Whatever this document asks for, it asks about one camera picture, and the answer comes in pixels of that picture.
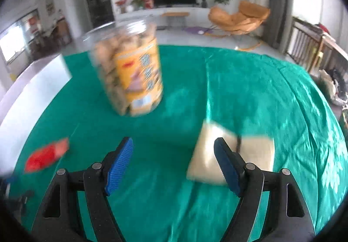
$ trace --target clear plastic jar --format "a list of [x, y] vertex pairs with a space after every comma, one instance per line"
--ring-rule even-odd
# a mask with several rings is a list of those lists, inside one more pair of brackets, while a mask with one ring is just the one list
[[84, 36], [91, 60], [120, 114], [146, 114], [162, 98], [161, 64], [156, 25], [146, 18], [105, 24]]

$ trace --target green tablecloth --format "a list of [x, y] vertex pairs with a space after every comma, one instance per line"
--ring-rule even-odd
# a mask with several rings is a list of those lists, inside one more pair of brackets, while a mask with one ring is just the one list
[[[114, 150], [123, 136], [134, 154], [119, 190], [109, 197], [128, 242], [219, 241], [238, 198], [226, 186], [186, 179], [204, 119], [241, 135], [274, 138], [274, 171], [289, 168], [318, 232], [348, 186], [347, 149], [333, 112], [299, 66], [227, 49], [160, 46], [164, 97], [150, 114], [118, 116], [87, 53], [66, 57], [73, 78], [54, 98], [30, 134], [17, 163], [68, 136], [69, 152], [56, 164], [19, 177], [12, 195], [34, 189], [24, 225], [35, 212], [58, 168], [87, 168]], [[79, 194], [87, 237], [95, 240], [84, 194]], [[267, 207], [263, 193], [251, 240], [257, 239]]]

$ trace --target stool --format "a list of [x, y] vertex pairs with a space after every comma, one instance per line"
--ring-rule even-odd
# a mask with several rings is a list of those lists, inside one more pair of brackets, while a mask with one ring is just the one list
[[181, 20], [182, 28], [184, 29], [187, 27], [186, 17], [188, 17], [189, 15], [189, 12], [165, 12], [164, 14], [162, 14], [162, 17], [167, 18], [167, 25], [169, 29], [172, 28], [172, 22], [175, 18]]

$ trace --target red object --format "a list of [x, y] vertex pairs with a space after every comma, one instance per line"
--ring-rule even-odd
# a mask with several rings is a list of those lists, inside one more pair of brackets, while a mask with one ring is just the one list
[[128, 63], [123, 64], [122, 67], [131, 67], [134, 63], [135, 63], [135, 61], [132, 60], [132, 61], [130, 61]]
[[69, 149], [69, 140], [64, 138], [33, 152], [25, 163], [24, 172], [42, 170], [61, 158]]
[[144, 0], [145, 8], [146, 9], [153, 9], [154, 8], [154, 1], [153, 0]]
[[321, 23], [318, 23], [317, 26], [319, 26], [323, 31], [325, 31], [328, 35], [330, 35], [330, 32], [324, 25], [322, 25]]
[[120, 6], [124, 5], [126, 2], [127, 2], [127, 0], [118, 0], [115, 2], [115, 4], [120, 7]]
[[29, 25], [30, 25], [30, 32], [35, 33], [39, 31], [38, 25], [37, 25], [37, 18], [36, 16], [31, 17], [28, 19]]

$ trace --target vase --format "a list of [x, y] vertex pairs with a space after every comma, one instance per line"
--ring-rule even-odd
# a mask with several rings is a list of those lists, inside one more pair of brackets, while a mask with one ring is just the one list
[[134, 11], [133, 5], [126, 6], [126, 12], [133, 12], [133, 11]]

